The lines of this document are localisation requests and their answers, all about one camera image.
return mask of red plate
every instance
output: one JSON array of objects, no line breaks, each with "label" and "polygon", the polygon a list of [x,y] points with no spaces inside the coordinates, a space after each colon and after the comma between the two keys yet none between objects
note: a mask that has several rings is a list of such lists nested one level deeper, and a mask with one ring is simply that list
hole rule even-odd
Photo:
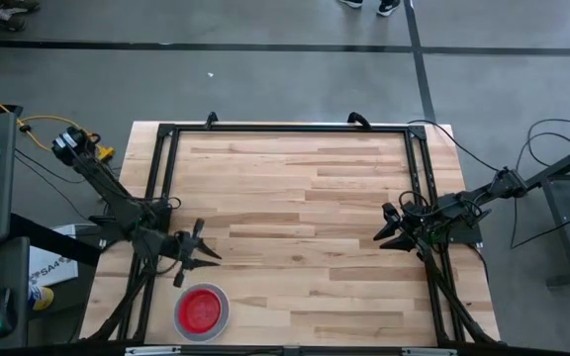
[{"label": "red plate", "polygon": [[207,289],[187,294],[179,306],[179,324],[191,333],[208,332],[215,326],[222,313],[222,302]]}]

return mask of gray concrete floor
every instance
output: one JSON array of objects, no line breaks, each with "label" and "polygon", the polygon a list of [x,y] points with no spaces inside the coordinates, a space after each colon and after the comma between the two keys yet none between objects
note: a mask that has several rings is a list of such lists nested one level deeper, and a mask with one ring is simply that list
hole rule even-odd
[{"label": "gray concrete floor", "polygon": [[[24,33],[0,31],[0,38],[410,45],[404,9],[381,19],[376,6],[374,0],[361,11],[334,0],[52,0],[29,17]],[[570,0],[419,0],[414,6],[423,45],[570,47]],[[569,55],[425,55],[425,64],[438,122],[452,124],[459,141],[493,165],[515,165],[535,121],[570,119]],[[114,165],[136,120],[202,121],[210,111],[224,121],[342,122],[357,111],[371,122],[404,123],[424,115],[413,56],[400,53],[0,48],[0,100],[23,105],[25,115],[60,115],[100,133],[118,149]],[[40,123],[35,132],[49,142],[62,129]],[[544,129],[570,137],[570,125]],[[77,178],[26,138],[19,137],[18,147]],[[570,151],[554,137],[540,138],[534,149],[548,161]],[[491,179],[489,170],[460,156],[468,188]],[[523,159],[523,176],[539,169]],[[27,168],[17,165],[15,174],[16,212],[46,225],[81,223]],[[87,185],[54,184],[81,212],[102,210]],[[553,227],[536,193],[520,200],[518,240]],[[570,351],[570,287],[548,291],[544,285],[569,271],[557,235],[510,251],[512,202],[492,208],[481,228],[503,340]],[[60,336],[43,339],[65,339],[74,319],[69,316]]]}]

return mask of black floor stripe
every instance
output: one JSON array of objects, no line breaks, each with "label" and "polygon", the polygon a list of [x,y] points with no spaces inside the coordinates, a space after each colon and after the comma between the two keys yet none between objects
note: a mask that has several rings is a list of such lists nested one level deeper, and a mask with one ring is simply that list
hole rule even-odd
[{"label": "black floor stripe", "polygon": [[434,107],[432,106],[432,97],[430,96],[430,88],[428,87],[426,65],[424,64],[424,56],[422,55],[422,42],[420,41],[420,33],[417,28],[417,20],[415,19],[415,11],[411,0],[404,0],[403,2],[404,8],[406,9],[406,19],[408,20],[408,31],[411,36],[411,44],[413,45],[413,59],[415,60],[417,84],[420,89],[420,96],[422,97],[424,118],[436,123]]},{"label": "black floor stripe", "polygon": [[130,42],[7,40],[0,47],[33,49],[97,49],[97,50],[204,50],[204,51],[293,51],[293,52],[361,52],[411,53],[453,55],[546,55],[570,56],[570,48],[531,47],[465,47],[358,44],[160,44]]},{"label": "black floor stripe", "polygon": [[204,51],[293,51],[293,52],[361,52],[411,53],[409,45],[356,44],[156,44],[75,41],[0,40],[0,47],[33,49],[98,50],[204,50]]},{"label": "black floor stripe", "polygon": [[549,55],[569,56],[570,48],[506,48],[506,47],[448,47],[425,46],[425,54],[457,54],[457,55]]}]

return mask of wooden tabletop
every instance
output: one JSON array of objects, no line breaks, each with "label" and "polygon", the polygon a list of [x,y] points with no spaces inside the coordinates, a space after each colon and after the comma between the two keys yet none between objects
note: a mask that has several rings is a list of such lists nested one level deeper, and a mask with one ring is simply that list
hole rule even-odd
[{"label": "wooden tabletop", "polygon": [[[135,196],[144,194],[158,124],[132,129],[120,180]],[[464,189],[454,143],[432,127],[427,142],[438,194]],[[222,267],[189,272],[184,284],[214,283],[231,300],[229,325],[211,343],[435,345],[423,263],[372,240],[385,223],[381,205],[410,189],[400,134],[183,133],[171,187],[182,207],[171,231],[203,218],[202,236],[223,256]],[[101,257],[81,336],[124,294],[132,253],[123,242]],[[498,338],[480,259],[464,245],[449,253],[459,298]],[[172,286],[175,272],[157,278],[146,343],[187,343],[173,326],[183,291]],[[447,303],[442,309],[452,335]]]}]

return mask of person's foot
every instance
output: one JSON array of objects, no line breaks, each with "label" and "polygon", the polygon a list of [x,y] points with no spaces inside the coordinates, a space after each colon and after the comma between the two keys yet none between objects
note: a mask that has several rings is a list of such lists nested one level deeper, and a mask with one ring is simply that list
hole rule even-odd
[{"label": "person's foot", "polygon": [[4,9],[11,9],[19,13],[32,13],[41,9],[41,3],[38,0],[2,0],[1,4]]},{"label": "person's foot", "polygon": [[362,0],[339,0],[341,3],[348,5],[352,9],[359,9],[362,7]]},{"label": "person's foot", "polygon": [[0,26],[12,32],[19,32],[26,28],[26,21],[10,9],[0,9]]},{"label": "person's foot", "polygon": [[382,0],[380,7],[377,9],[377,15],[390,16],[400,6],[400,0]]}]

